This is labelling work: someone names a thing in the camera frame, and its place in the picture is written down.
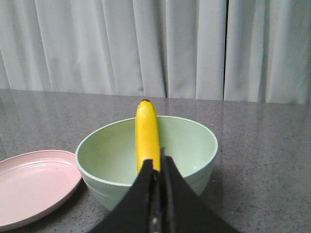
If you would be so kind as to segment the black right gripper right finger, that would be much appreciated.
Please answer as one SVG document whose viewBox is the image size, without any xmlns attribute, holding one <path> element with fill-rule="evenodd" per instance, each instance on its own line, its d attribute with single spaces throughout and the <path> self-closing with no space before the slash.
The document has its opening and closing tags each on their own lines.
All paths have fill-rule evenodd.
<svg viewBox="0 0 311 233">
<path fill-rule="evenodd" d="M 179 173 L 173 159 L 160 150 L 160 216 L 162 233 L 237 233 L 213 213 Z"/>
</svg>

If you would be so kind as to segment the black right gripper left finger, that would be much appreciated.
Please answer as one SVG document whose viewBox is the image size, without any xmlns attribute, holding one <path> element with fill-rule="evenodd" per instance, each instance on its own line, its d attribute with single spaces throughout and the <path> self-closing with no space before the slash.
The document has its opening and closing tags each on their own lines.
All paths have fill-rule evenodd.
<svg viewBox="0 0 311 233">
<path fill-rule="evenodd" d="M 92 233 L 146 233 L 149 228 L 149 191 L 153 161 L 145 160 L 126 195 Z"/>
</svg>

